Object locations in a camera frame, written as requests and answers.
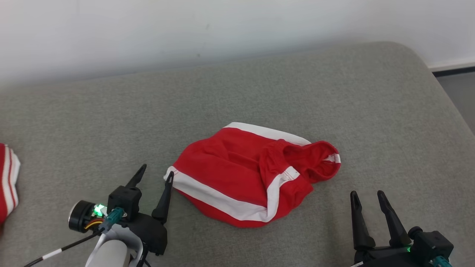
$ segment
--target gray cushion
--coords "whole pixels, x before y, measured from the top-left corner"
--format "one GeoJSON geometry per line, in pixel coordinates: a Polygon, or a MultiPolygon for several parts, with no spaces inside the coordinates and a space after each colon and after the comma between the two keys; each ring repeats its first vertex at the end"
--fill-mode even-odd
{"type": "MultiPolygon", "coordinates": [[[[395,43],[0,93],[0,142],[22,162],[0,265],[84,237],[67,227],[71,207],[106,202],[143,163],[140,207],[150,213],[180,152],[233,121],[327,140],[342,167],[257,229],[207,218],[175,192],[169,244],[163,257],[148,256],[152,266],[349,266],[352,190],[377,245],[389,241],[383,190],[406,230],[440,231],[455,245],[454,266],[473,266],[475,137],[424,63],[395,43]]],[[[94,245],[38,266],[84,266],[94,245]]]]}

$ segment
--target white stripe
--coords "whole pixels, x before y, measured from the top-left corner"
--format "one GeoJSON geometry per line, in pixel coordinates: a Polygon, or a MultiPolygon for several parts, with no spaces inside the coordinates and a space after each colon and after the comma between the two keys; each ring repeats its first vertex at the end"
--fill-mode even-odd
{"type": "Polygon", "coordinates": [[[340,154],[328,155],[328,157],[326,157],[326,159],[324,159],[324,161],[329,161],[329,162],[334,162],[334,163],[342,163],[342,161],[340,159],[340,154]]]}
{"type": "Polygon", "coordinates": [[[272,140],[284,139],[289,143],[300,145],[300,146],[311,144],[309,140],[302,138],[300,136],[297,136],[291,133],[282,132],[279,130],[262,127],[262,126],[252,125],[252,124],[234,122],[234,123],[230,123],[224,128],[237,128],[239,130],[257,134],[259,136],[269,138],[272,140]]]}
{"type": "Polygon", "coordinates": [[[283,173],[276,175],[267,188],[267,207],[263,207],[233,199],[178,171],[173,166],[168,168],[167,175],[163,177],[164,180],[167,180],[170,172],[175,173],[173,187],[192,198],[213,206],[237,220],[263,222],[269,222],[277,213],[280,187],[288,181],[295,180],[300,175],[292,166],[288,167],[283,173]]]}
{"type": "Polygon", "coordinates": [[[56,254],[59,254],[59,253],[61,253],[61,252],[62,252],[62,250],[61,250],[60,248],[58,248],[57,250],[55,250],[55,251],[53,251],[53,252],[50,252],[50,253],[44,255],[42,258],[43,258],[43,260],[45,260],[45,259],[47,259],[47,258],[49,258],[49,257],[52,257],[52,256],[54,256],[54,255],[56,255],[56,254]]]}
{"type": "Polygon", "coordinates": [[[358,266],[360,266],[360,265],[363,265],[363,262],[362,262],[362,261],[358,262],[358,263],[355,264],[355,265],[351,265],[350,267],[358,267],[358,266]]]}
{"type": "Polygon", "coordinates": [[[1,185],[3,189],[3,197],[7,204],[7,215],[13,211],[13,198],[10,193],[10,185],[8,184],[8,176],[10,170],[10,148],[5,146],[5,162],[3,163],[3,174],[1,178],[1,185]]]}
{"type": "Polygon", "coordinates": [[[13,153],[13,150],[11,150],[11,172],[10,172],[10,187],[11,191],[13,192],[13,198],[15,199],[15,207],[18,206],[18,194],[17,194],[17,188],[15,184],[17,183],[18,179],[18,172],[20,170],[20,161],[18,160],[18,157],[13,153]]]}

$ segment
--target green led light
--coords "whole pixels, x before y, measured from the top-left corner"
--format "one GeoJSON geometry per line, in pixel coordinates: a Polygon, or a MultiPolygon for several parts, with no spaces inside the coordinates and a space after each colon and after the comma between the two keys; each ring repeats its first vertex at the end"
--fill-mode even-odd
{"type": "Polygon", "coordinates": [[[94,208],[94,214],[99,217],[102,217],[103,216],[102,211],[101,211],[102,208],[105,208],[105,206],[102,204],[97,204],[96,207],[94,208]]]}

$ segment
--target red hoodie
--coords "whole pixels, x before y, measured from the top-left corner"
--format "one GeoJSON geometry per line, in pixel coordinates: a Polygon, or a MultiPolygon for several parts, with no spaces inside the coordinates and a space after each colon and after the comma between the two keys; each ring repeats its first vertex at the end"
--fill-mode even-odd
{"type": "Polygon", "coordinates": [[[231,123],[189,145],[168,168],[173,187],[203,214],[236,227],[261,227],[287,215],[340,168],[325,141],[231,123]]]}

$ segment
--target yellow wire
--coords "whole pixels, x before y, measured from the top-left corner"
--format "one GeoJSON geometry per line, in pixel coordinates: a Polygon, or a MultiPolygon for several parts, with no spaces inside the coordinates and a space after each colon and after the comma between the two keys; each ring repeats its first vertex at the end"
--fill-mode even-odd
{"type": "Polygon", "coordinates": [[[84,229],[88,229],[89,227],[91,227],[91,226],[93,226],[93,225],[95,225],[95,224],[100,224],[100,223],[102,223],[102,222],[101,222],[101,221],[95,221],[95,222],[93,222],[93,223],[91,223],[91,224],[88,224],[86,227],[84,227],[84,229]]]}

